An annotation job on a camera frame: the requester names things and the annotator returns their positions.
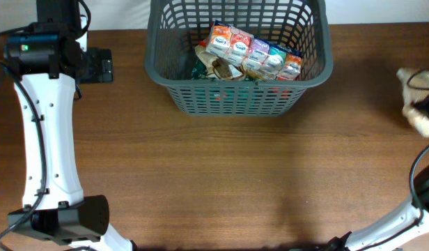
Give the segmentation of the beige paper pouch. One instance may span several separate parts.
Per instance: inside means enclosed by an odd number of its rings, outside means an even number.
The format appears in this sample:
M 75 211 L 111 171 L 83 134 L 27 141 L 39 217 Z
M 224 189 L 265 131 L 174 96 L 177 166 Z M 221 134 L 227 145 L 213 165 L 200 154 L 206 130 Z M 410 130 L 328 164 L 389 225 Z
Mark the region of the beige paper pouch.
M 400 68 L 396 76 L 402 86 L 403 116 L 422 137 L 429 138 L 429 71 Z

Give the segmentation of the green Nescafe coffee bag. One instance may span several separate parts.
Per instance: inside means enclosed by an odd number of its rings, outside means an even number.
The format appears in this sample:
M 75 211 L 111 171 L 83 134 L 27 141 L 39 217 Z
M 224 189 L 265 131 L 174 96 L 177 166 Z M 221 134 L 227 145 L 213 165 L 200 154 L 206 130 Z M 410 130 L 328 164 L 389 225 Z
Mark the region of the green Nescafe coffee bag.
M 191 79 L 254 81 L 254 78 L 248 75 L 243 66 L 236 67 L 216 56 L 204 60 L 198 58 L 195 66 L 193 67 Z

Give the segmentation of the beige Pantree snack bag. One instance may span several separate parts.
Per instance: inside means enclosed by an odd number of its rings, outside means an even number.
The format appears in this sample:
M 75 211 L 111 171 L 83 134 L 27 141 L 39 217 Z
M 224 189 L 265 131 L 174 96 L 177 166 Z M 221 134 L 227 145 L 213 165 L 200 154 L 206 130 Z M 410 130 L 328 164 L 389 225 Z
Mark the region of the beige Pantree snack bag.
M 207 53 L 204 46 L 198 45 L 194 51 L 197 60 L 192 70 L 192 79 L 240 81 L 247 76 L 243 65 L 234 66 L 223 58 Z

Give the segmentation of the orange spaghetti packet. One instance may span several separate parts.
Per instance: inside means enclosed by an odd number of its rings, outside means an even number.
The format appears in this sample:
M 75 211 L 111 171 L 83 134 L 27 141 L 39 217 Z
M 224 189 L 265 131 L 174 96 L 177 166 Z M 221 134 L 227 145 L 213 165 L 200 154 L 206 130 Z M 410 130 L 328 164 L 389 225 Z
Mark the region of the orange spaghetti packet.
M 206 51 L 206 40 L 199 45 L 204 46 Z M 254 81 L 292 81 L 297 79 L 302 71 L 301 52 L 257 38 L 251 40 L 245 56 L 238 59 L 239 63 L 235 62 L 236 59 L 232 54 L 218 57 L 234 66 L 243 65 Z

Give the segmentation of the Kleenex tissue multipack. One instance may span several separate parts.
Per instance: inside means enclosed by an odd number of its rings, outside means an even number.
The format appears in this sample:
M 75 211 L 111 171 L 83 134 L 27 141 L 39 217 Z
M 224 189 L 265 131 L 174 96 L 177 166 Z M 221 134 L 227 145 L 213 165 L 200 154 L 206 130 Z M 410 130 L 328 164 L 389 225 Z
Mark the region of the Kleenex tissue multipack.
M 248 75 L 253 79 L 296 79 L 302 71 L 302 54 L 266 40 L 234 26 L 215 21 L 210 29 L 204 52 L 215 56 L 212 73 L 221 79 L 220 69 L 230 71 L 229 79 Z

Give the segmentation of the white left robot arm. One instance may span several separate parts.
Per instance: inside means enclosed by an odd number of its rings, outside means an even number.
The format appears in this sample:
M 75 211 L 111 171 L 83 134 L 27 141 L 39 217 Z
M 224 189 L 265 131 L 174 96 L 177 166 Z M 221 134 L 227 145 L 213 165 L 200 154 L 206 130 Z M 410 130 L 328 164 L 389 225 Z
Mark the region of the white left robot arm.
M 83 1 L 38 1 L 37 20 L 10 32 L 3 71 L 22 110 L 26 184 L 8 232 L 69 250 L 135 250 L 110 223 L 102 195 L 86 196 L 75 161 L 72 107 L 79 83 L 110 82 L 111 52 L 88 48 L 91 12 Z

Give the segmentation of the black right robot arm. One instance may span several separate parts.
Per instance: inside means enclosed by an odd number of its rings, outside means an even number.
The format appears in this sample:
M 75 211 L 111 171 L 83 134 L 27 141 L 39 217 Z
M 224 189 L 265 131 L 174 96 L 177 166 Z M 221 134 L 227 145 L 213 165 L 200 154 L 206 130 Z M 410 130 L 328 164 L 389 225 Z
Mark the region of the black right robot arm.
M 401 68 L 403 113 L 424 137 L 429 137 L 429 70 L 416 72 Z M 409 197 L 377 222 L 328 242 L 325 250 L 395 250 L 429 233 L 429 165 L 415 171 L 429 152 L 429 145 L 416 157 L 409 171 Z

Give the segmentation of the grey plastic basket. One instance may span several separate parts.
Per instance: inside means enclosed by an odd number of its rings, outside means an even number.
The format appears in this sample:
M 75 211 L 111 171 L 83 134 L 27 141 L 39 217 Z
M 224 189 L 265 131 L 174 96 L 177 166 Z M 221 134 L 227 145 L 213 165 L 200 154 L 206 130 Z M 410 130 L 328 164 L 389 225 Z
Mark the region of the grey plastic basket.
M 194 48 L 217 20 L 301 52 L 299 77 L 293 81 L 192 79 Z M 279 116 L 332 73 L 325 1 L 152 1 L 145 68 L 188 114 Z

